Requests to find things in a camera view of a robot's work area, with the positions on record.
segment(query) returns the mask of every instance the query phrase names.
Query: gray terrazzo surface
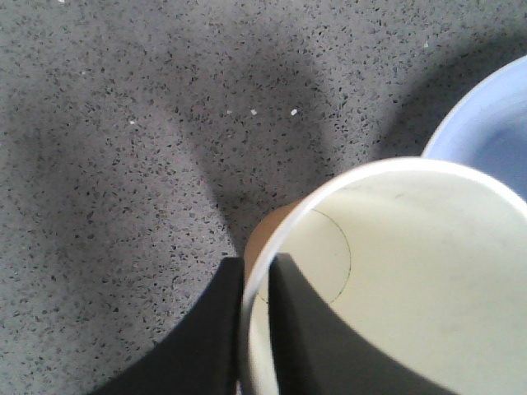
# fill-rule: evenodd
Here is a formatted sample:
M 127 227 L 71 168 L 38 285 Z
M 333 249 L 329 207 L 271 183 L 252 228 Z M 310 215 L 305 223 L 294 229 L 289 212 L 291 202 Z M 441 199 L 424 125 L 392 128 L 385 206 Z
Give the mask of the gray terrazzo surface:
M 145 355 L 264 213 L 418 154 L 527 52 L 526 12 L 1 2 L 0 393 L 86 393 Z

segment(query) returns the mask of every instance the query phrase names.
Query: white paper cup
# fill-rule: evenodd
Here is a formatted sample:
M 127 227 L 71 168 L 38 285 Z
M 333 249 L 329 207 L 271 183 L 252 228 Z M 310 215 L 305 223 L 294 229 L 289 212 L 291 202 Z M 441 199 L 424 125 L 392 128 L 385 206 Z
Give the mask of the white paper cup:
M 492 177 L 439 160 L 381 160 L 292 208 L 246 283 L 249 395 L 278 393 L 266 303 L 277 252 L 352 329 L 421 376 L 460 395 L 527 393 L 527 204 Z

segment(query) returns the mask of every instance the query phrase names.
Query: bowl rim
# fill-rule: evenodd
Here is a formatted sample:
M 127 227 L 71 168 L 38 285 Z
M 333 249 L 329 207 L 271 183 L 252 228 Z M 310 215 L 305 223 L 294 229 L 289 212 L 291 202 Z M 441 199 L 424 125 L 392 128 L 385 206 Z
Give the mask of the bowl rim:
M 494 80 L 496 80 L 497 78 L 500 78 L 501 76 L 509 72 L 510 69 L 518 67 L 519 65 L 523 65 L 524 63 L 525 63 L 525 66 L 527 67 L 527 55 L 524 55 L 521 58 L 517 58 L 516 60 L 513 60 L 512 62 L 506 64 L 505 66 L 498 68 L 495 72 L 485 77 L 475 87 L 473 87 L 469 92 L 467 92 L 461 98 L 461 100 L 459 100 L 455 104 L 455 106 L 452 107 L 449 113 L 443 118 L 439 126 L 436 128 L 434 133 L 431 135 L 430 139 L 428 140 L 428 143 L 425 145 L 425 148 L 422 151 L 421 156 L 426 157 L 426 158 L 431 158 L 431 159 L 440 159 L 440 158 L 432 156 L 433 155 L 432 152 L 435 148 L 435 145 L 438 143 L 439 139 L 441 138 L 441 134 L 445 132 L 452 118 L 456 116 L 458 112 L 461 111 L 463 107 L 465 107 L 465 105 L 469 101 L 471 101 L 475 96 L 477 96 L 480 91 L 485 90 L 487 88 L 487 85 L 491 84 Z

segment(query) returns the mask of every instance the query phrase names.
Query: black object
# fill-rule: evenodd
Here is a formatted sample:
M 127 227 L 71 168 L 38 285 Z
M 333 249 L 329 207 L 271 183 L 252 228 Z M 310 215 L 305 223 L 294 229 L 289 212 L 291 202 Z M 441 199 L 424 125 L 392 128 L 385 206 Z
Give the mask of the black object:
M 150 354 L 92 395 L 233 395 L 243 271 L 243 259 L 223 259 L 178 326 Z
M 281 395 L 453 395 L 353 331 L 289 255 L 279 254 L 271 266 L 268 302 Z

